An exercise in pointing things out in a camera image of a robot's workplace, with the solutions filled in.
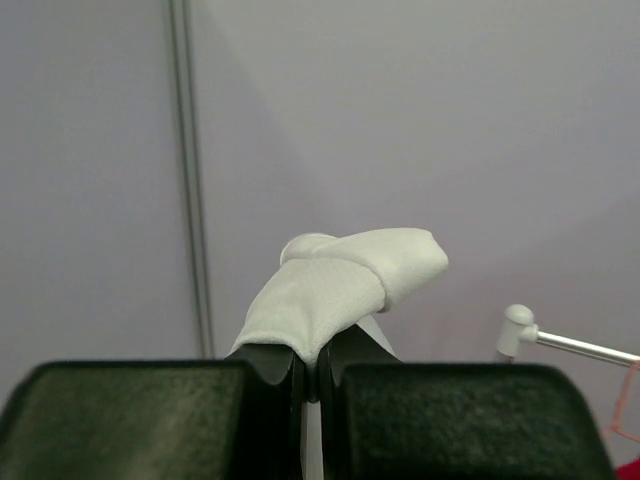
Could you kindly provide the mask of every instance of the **white plastic piece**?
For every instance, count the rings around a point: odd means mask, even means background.
[[[524,305],[511,305],[505,311],[497,350],[502,355],[513,358],[518,355],[520,341],[535,342],[537,333],[533,312]]]

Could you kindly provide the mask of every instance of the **black rubber pad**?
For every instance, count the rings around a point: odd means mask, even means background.
[[[276,366],[265,381],[238,361],[44,365],[0,420],[0,478],[294,478],[299,410]]]
[[[333,478],[614,479],[581,394],[536,365],[352,365]]]

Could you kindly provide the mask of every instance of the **grey wall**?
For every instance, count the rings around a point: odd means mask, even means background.
[[[0,404],[58,358],[196,354],[162,3],[0,6]]]
[[[452,262],[380,318],[404,359],[491,358],[516,302],[640,351],[637,0],[193,4],[219,354],[290,237],[389,226],[432,230]],[[623,369],[523,359],[609,419]]]

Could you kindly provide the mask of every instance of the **white rod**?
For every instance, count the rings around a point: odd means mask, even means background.
[[[540,331],[537,333],[535,342],[539,345],[546,345],[547,347],[557,348],[558,350],[563,350],[565,352],[577,353],[584,357],[594,358],[625,367],[630,367],[634,362],[640,360],[640,355],[633,355],[631,353],[613,350],[612,348],[601,347],[592,343],[581,342],[580,340],[573,340],[571,338]]]

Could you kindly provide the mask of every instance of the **cloth fold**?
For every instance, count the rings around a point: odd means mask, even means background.
[[[359,322],[390,351],[370,315],[426,285],[448,259],[430,232],[392,228],[343,238],[302,235],[285,246],[280,263],[251,304],[232,351],[247,343],[284,344],[315,365],[335,334]]]

